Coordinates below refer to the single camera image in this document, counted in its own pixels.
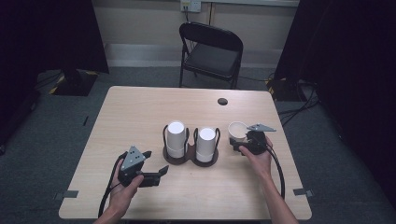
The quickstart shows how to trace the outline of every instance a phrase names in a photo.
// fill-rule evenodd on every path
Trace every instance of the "white wall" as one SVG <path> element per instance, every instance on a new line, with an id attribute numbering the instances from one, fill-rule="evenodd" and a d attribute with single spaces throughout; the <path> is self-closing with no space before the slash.
<path id="1" fill-rule="evenodd" d="M 93 0 L 93 6 L 106 44 L 181 48 L 178 27 L 186 18 L 179 1 Z M 269 63 L 277 63 L 295 11 L 296 7 L 203 2 L 202 12 L 189 13 L 189 19 L 239 35 L 245 46 L 245 63 L 252 55 L 258 55 L 259 60 L 275 57 Z"/>

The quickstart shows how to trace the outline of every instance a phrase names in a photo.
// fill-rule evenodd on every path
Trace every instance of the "human hand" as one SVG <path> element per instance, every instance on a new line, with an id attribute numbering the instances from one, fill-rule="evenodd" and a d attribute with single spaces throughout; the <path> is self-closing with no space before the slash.
<path id="1" fill-rule="evenodd" d="M 132 198 L 137 193 L 137 188 L 144 179 L 142 175 L 138 175 L 128 187 L 124 187 L 119 181 L 119 170 L 122 162 L 123 160 L 120 160 L 117 164 L 116 172 L 111 182 L 111 187 L 114 189 L 110 192 L 108 208 L 95 223 L 117 223 L 125 215 Z"/>
<path id="2" fill-rule="evenodd" d="M 132 198 L 137 193 L 137 188 L 144 179 L 142 175 L 138 175 L 132 180 L 128 187 L 124 187 L 122 184 L 120 184 L 119 170 L 122 162 L 123 160 L 120 160 L 117 164 L 116 173 L 114 174 L 113 180 L 111 182 L 111 186 L 116 187 L 110 192 L 110 203 L 108 206 L 109 208 L 114 209 L 114 211 L 117 211 L 121 217 L 125 215 L 129 205 L 131 204 Z"/>
<path id="3" fill-rule="evenodd" d="M 273 144 L 271 140 L 265 136 L 268 146 L 272 147 Z M 241 146 L 239 150 L 244 154 L 250 161 L 250 164 L 256 173 L 256 175 L 263 180 L 271 177 L 271 154 L 266 150 L 260 155 L 252 154 L 246 147 Z"/>

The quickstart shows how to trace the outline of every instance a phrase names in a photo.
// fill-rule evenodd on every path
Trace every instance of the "black cable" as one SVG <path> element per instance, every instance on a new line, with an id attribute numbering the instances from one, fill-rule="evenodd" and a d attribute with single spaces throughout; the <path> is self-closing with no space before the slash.
<path id="1" fill-rule="evenodd" d="M 63 73 L 63 71 L 61 71 L 61 72 L 59 72 L 59 73 L 57 73 L 57 74 L 54 74 L 54 75 L 52 75 L 52 76 L 50 76 L 50 77 L 46 77 L 46 78 L 44 78 L 43 80 L 40 80 L 39 82 L 37 82 L 37 83 L 35 84 L 35 89 L 38 90 L 38 89 L 40 89 L 40 88 L 43 88 L 43 87 L 49 85 L 51 82 L 53 82 L 53 81 L 55 81 L 56 79 L 58 79 L 59 75 L 62 74 L 62 73 Z M 51 79 L 51 78 L 52 78 L 51 81 L 49 81 L 49 82 L 47 82 L 47 83 L 45 83 L 45 84 L 40 85 L 41 83 L 43 83 L 43 82 L 45 82 L 45 81 L 47 81 L 47 80 L 49 80 L 49 79 Z"/>
<path id="2" fill-rule="evenodd" d="M 114 177 L 114 174 L 116 173 L 117 165 L 119 164 L 120 160 L 125 159 L 127 154 L 128 154 L 128 152 L 124 152 L 122 155 L 120 155 L 117 158 L 116 163 L 114 163 L 113 171 L 111 172 L 110 179 L 108 180 L 105 194 L 103 195 L 102 201 L 100 202 L 98 217 L 100 217 L 103 214 L 103 210 L 105 209 L 105 203 L 106 203 L 108 194 L 110 194 L 111 190 L 113 190 L 116 186 L 118 186 L 120 184 L 119 183 L 116 186 L 111 188 L 111 182 L 113 182 L 113 177 Z"/>
<path id="3" fill-rule="evenodd" d="M 268 144 L 266 144 L 269 148 L 267 148 L 267 151 L 271 154 L 271 156 L 274 158 L 275 164 L 277 171 L 279 172 L 279 179 L 280 179 L 280 196 L 285 200 L 285 176 L 283 176 L 283 171 L 282 167 L 280 166 L 279 160 L 277 159 L 277 156 L 275 154 L 275 151 L 272 147 L 270 147 Z"/>
<path id="4" fill-rule="evenodd" d="M 253 80 L 253 81 L 262 81 L 262 82 L 267 81 L 265 79 L 257 79 L 257 78 L 253 78 L 253 77 L 238 77 L 238 78 L 245 78 L 245 79 L 249 79 L 249 80 Z"/>
<path id="5" fill-rule="evenodd" d="M 280 196 L 285 200 L 285 176 L 283 176 L 283 171 L 282 171 L 282 167 L 280 166 L 279 160 L 277 159 L 277 155 L 274 151 L 274 149 L 268 145 L 267 143 L 263 143 L 260 142 L 254 135 L 250 136 L 251 138 L 254 138 L 254 140 L 261 145 L 262 147 L 264 147 L 272 156 L 272 158 L 275 161 L 276 164 L 276 169 L 279 172 L 279 179 L 280 179 Z"/>
<path id="6" fill-rule="evenodd" d="M 209 25 L 212 22 L 212 8 L 213 8 L 213 3 L 210 3 L 210 12 L 209 12 Z"/>
<path id="7" fill-rule="evenodd" d="M 282 123 L 282 127 L 284 127 L 287 123 L 289 123 L 289 121 L 291 121 L 298 113 L 300 113 L 300 112 L 302 112 L 302 111 L 304 111 L 304 110 L 306 110 L 306 109 L 308 109 L 308 108 L 311 108 L 311 107 L 313 107 L 313 106 L 315 106 L 315 105 L 318 104 L 318 100 L 312 104 L 312 99 L 313 99 L 313 95 L 314 95 L 314 92 L 315 92 L 315 89 L 316 89 L 316 84 L 313 84 L 313 83 L 305 83 L 305 84 L 299 84 L 299 85 L 300 85 L 300 86 L 302 86 L 302 85 L 312 86 L 311 94 L 310 94 L 308 100 L 305 102 L 305 104 L 304 104 L 303 106 L 301 106 L 299 109 L 288 110 L 288 111 L 283 111 L 283 112 L 279 112 L 279 113 L 278 113 L 278 115 L 283 115 L 283 114 L 292 113 L 292 114 L 287 115 L 286 117 L 284 117 L 284 118 L 282 118 L 282 119 L 280 120 L 280 121 L 282 121 L 282 120 L 285 119 L 285 118 L 289 118 L 289 119 L 287 119 L 284 123 Z"/>
<path id="8" fill-rule="evenodd" d="M 189 20 L 189 7 L 183 7 L 184 9 L 184 14 L 186 15 L 186 21 L 190 22 Z"/>
<path id="9" fill-rule="evenodd" d="M 274 75 L 275 75 L 275 73 L 271 73 L 271 74 L 268 76 L 268 80 L 273 79 L 273 78 L 274 78 Z"/>

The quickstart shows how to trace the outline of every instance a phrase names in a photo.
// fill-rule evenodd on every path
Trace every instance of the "chair leg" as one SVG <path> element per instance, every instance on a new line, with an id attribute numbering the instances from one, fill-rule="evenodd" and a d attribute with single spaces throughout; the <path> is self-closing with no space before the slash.
<path id="1" fill-rule="evenodd" d="M 236 89 L 236 84 L 238 83 L 238 77 L 233 81 L 233 89 Z"/>
<path id="2" fill-rule="evenodd" d="M 181 88 L 183 82 L 183 66 L 180 66 L 180 80 L 178 81 L 178 87 Z"/>
<path id="3" fill-rule="evenodd" d="M 231 80 L 231 84 L 230 84 L 230 90 L 233 90 L 233 89 L 234 89 L 234 87 L 233 87 L 234 83 L 235 83 L 235 80 L 232 79 L 232 80 Z"/>

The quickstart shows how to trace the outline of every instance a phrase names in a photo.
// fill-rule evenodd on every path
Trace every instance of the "black curtain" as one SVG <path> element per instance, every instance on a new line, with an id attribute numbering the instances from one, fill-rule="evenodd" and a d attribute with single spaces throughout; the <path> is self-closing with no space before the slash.
<path id="1" fill-rule="evenodd" d="M 396 1 L 301 0 L 276 77 L 318 83 L 343 139 L 396 208 L 395 40 Z"/>
<path id="2" fill-rule="evenodd" d="M 108 73 L 91 0 L 0 4 L 0 144 L 37 75 L 74 67 Z"/>

